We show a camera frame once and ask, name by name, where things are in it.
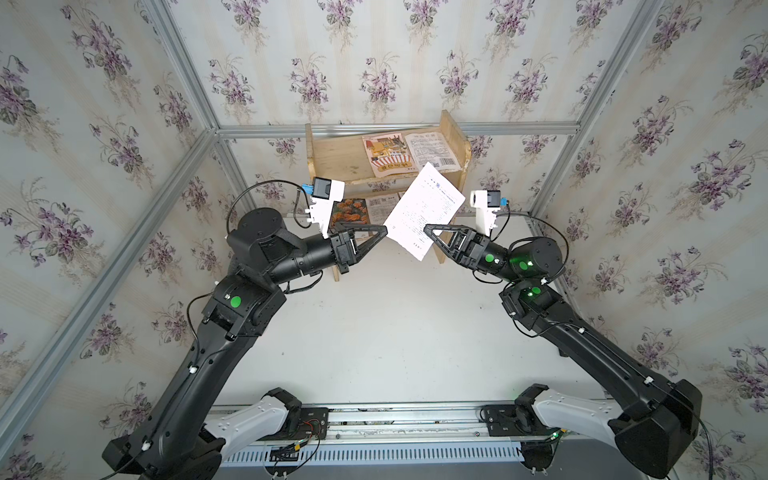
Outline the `white text seed bag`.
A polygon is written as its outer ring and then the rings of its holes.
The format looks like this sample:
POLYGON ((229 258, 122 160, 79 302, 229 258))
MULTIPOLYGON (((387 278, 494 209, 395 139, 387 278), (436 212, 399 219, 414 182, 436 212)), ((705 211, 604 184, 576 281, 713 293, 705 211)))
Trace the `white text seed bag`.
POLYGON ((448 224, 465 196, 434 166, 427 164, 405 191, 384 222, 387 237, 422 261, 433 241, 427 224, 448 224))

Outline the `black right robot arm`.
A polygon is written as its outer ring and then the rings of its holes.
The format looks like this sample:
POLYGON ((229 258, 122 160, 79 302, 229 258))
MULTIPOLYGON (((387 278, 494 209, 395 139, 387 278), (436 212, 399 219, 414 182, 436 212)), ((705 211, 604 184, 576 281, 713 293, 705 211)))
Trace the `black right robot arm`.
POLYGON ((501 280, 501 304, 524 335, 550 342, 610 396, 589 400, 533 384, 510 411, 485 413, 490 432, 512 427, 558 440, 571 431, 616 448, 649 477, 673 470, 699 434, 700 390, 644 366, 575 312, 550 285, 565 265, 555 240, 526 237, 504 247, 467 226, 428 224, 424 232, 455 264, 501 280))

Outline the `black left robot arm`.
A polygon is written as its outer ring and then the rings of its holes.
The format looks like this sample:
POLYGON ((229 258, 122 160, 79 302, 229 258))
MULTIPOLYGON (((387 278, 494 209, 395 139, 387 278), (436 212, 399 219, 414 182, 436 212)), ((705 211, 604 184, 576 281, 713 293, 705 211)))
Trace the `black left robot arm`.
POLYGON ((103 460, 115 473, 141 479, 210 479, 224 459, 250 443, 294 429, 301 403, 283 389, 217 423, 206 418, 237 364, 285 304, 286 285, 331 266, 347 272, 387 233, 384 225, 345 224, 335 234, 300 238, 275 209, 245 214, 227 236, 231 270, 207 296, 194 344, 147 419, 110 441, 103 460))

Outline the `white barcode seed bag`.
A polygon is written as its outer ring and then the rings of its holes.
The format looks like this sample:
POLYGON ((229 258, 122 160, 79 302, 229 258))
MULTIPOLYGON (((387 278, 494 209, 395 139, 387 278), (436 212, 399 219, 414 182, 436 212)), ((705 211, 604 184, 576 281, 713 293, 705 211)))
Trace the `white barcode seed bag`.
POLYGON ((419 170, 431 165, 439 172, 456 172, 460 164, 445 137, 439 132, 411 133, 406 145, 419 170))

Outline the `colourful popcorn seed bag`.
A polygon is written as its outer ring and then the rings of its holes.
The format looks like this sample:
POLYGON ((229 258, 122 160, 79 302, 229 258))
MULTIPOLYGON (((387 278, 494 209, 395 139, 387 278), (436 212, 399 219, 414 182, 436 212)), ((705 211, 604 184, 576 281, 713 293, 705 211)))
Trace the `colourful popcorn seed bag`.
POLYGON ((362 137, 362 142, 376 178, 418 171, 403 134, 368 135, 362 137))

